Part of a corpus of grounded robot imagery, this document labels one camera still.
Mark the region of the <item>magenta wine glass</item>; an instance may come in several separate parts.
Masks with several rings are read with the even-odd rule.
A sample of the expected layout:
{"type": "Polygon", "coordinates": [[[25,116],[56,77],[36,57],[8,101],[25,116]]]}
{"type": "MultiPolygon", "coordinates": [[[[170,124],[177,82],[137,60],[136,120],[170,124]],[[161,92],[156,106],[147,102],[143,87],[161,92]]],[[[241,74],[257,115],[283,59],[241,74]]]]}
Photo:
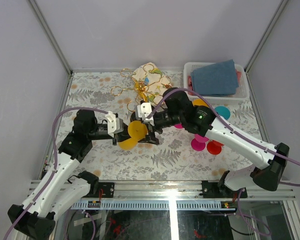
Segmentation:
{"type": "Polygon", "coordinates": [[[191,147],[195,151],[198,151],[198,152],[203,151],[209,140],[210,139],[205,136],[203,137],[198,134],[195,134],[194,139],[191,141],[191,147]]]}
{"type": "Polygon", "coordinates": [[[181,123],[174,125],[174,127],[177,128],[177,129],[183,129],[184,128],[181,123]]]}

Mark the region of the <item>gold wine glass rack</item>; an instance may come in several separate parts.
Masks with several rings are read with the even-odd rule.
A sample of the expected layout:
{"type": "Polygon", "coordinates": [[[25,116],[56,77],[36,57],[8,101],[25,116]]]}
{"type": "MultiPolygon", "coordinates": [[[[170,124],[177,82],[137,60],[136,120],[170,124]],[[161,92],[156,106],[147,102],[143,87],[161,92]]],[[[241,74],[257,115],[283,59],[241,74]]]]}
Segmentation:
{"type": "Polygon", "coordinates": [[[130,112],[134,111],[130,106],[135,106],[141,101],[156,107],[163,99],[164,92],[173,87],[171,78],[164,74],[153,62],[145,63],[134,71],[124,68],[119,74],[128,83],[124,86],[113,86],[110,93],[118,97],[123,92],[134,92],[134,100],[130,100],[126,104],[130,112]]]}

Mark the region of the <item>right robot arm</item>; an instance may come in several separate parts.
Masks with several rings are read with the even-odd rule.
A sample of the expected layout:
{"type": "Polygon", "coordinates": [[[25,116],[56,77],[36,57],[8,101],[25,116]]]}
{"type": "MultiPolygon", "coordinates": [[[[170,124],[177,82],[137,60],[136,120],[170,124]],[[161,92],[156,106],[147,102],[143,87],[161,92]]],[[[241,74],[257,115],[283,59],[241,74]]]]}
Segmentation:
{"type": "Polygon", "coordinates": [[[259,140],[228,123],[211,106],[193,105],[184,88],[166,90],[161,104],[166,108],[158,111],[151,103],[141,101],[135,108],[135,117],[147,126],[149,136],[143,141],[158,144],[155,133],[177,124],[191,134],[207,137],[239,153],[252,164],[248,167],[226,171],[218,182],[218,192],[230,197],[240,189],[258,186],[264,190],[277,190],[287,165],[290,148],[280,143],[259,140]]]}

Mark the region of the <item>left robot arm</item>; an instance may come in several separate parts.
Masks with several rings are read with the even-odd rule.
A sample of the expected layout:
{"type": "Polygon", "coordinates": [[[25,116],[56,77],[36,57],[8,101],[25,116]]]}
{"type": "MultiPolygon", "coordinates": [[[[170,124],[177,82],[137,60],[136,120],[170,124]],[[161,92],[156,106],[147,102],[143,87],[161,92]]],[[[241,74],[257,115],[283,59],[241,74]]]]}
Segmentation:
{"type": "Polygon", "coordinates": [[[99,179],[83,171],[65,190],[66,180],[81,164],[95,140],[112,140],[113,145],[130,138],[128,126],[112,111],[100,110],[105,123],[98,123],[96,108],[75,107],[77,111],[71,132],[60,147],[53,147],[54,161],[38,186],[20,205],[13,204],[7,214],[11,221],[4,238],[16,230],[35,240],[47,240],[58,219],[84,196],[95,197],[99,179]]]}

